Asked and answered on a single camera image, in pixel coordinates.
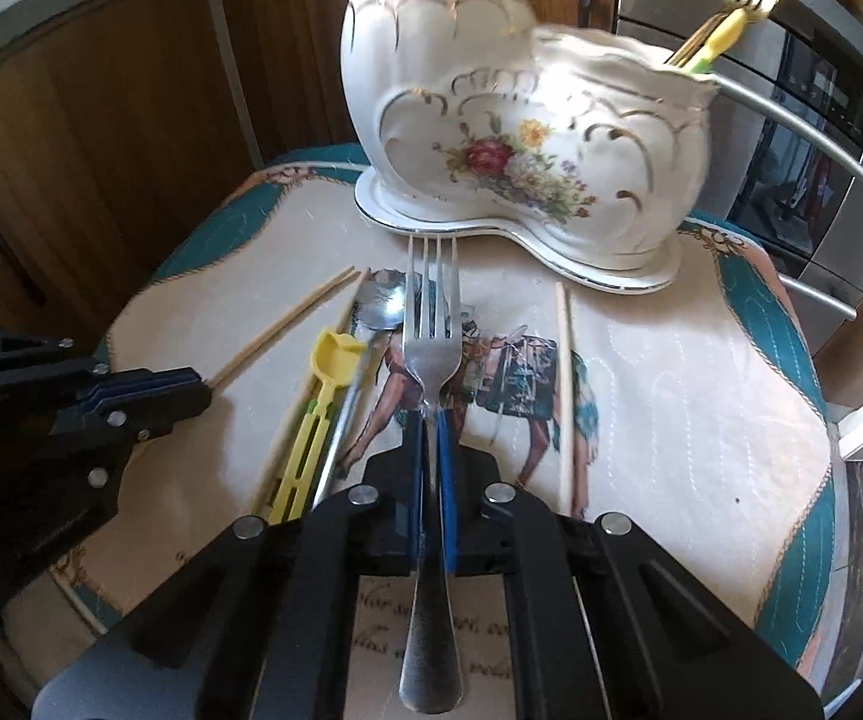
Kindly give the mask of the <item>yellow green plastic spoon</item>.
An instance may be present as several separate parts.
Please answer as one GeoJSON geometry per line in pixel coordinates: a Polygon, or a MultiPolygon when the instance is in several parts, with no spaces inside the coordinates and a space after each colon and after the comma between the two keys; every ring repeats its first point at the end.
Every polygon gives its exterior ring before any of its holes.
{"type": "Polygon", "coordinates": [[[733,11],[722,21],[706,39],[701,49],[685,64],[683,70],[688,73],[706,73],[716,62],[719,55],[727,52],[733,44],[739,41],[748,23],[748,11],[745,8],[733,11]]]}
{"type": "Polygon", "coordinates": [[[312,348],[309,366],[314,379],[312,397],[304,403],[303,418],[290,447],[282,483],[270,503],[270,525],[290,522],[306,511],[322,447],[333,418],[338,390],[350,385],[365,343],[348,333],[322,330],[312,348]]]}

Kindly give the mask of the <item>silver spoon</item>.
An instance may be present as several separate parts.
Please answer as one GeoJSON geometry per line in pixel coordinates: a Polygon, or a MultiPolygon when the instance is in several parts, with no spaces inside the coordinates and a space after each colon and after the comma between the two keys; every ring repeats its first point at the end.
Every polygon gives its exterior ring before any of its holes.
{"type": "Polygon", "coordinates": [[[365,351],[361,353],[355,372],[347,388],[342,408],[338,411],[337,422],[330,429],[327,454],[322,460],[321,473],[317,478],[311,507],[315,509],[329,495],[335,470],[337,470],[340,449],[345,434],[355,418],[356,403],[365,382],[366,372],[371,364],[372,351],[379,338],[392,332],[402,323],[405,309],[405,275],[394,268],[371,271],[356,291],[355,304],[351,318],[353,328],[363,332],[365,351]]]}

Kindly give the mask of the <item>silver fork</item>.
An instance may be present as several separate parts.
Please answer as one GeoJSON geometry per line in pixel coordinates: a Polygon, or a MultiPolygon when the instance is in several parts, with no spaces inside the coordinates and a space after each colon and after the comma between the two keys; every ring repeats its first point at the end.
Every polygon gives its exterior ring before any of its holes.
{"type": "Polygon", "coordinates": [[[461,366],[461,332],[451,317],[460,292],[457,244],[411,236],[405,270],[402,355],[405,369],[420,385],[423,449],[420,548],[399,695],[410,710],[425,715],[449,712],[462,699],[459,649],[447,586],[438,458],[441,390],[461,366]]]}

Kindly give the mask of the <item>white ceramic double utensil holder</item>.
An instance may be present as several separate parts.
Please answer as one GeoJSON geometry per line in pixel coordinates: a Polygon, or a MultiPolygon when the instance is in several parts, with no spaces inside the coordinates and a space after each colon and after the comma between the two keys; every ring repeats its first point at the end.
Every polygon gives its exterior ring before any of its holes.
{"type": "Polygon", "coordinates": [[[664,49],[542,25],[529,0],[348,0],[340,71],[369,221],[495,234],[605,293],[677,277],[717,88],[664,49]]]}

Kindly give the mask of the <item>printed horse placemat cloth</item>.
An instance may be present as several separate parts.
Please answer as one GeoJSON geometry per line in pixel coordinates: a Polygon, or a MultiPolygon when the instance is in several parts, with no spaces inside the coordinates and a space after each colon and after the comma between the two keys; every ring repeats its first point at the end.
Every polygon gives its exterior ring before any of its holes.
{"type": "MultiPolygon", "coordinates": [[[[249,177],[112,323],[112,371],[208,380],[347,266],[405,275],[408,239],[361,215],[358,146],[249,177]]],[[[682,262],[644,296],[571,289],[575,495],[558,507],[557,277],[495,238],[457,244],[462,358],[441,390],[459,439],[459,562],[447,574],[462,718],[817,718],[797,667],[835,534],[812,359],[763,250],[683,221],[682,262]]],[[[57,649],[13,601],[39,718],[415,718],[399,695],[415,569],[405,536],[402,325],[376,341],[329,495],[248,512],[272,440],[344,289],[169,436],[135,445],[119,512],[54,578],[100,603],[100,637],[57,649]]]]}

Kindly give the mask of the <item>stainless steel oven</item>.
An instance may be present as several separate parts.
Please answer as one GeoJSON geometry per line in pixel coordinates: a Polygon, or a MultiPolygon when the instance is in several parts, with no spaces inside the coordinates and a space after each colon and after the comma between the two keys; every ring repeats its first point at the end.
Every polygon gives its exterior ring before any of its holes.
{"type": "Polygon", "coordinates": [[[863,303],[863,26],[835,0],[779,0],[714,70],[799,115],[851,160],[729,96],[711,107],[699,210],[765,246],[820,351],[863,303]]]}

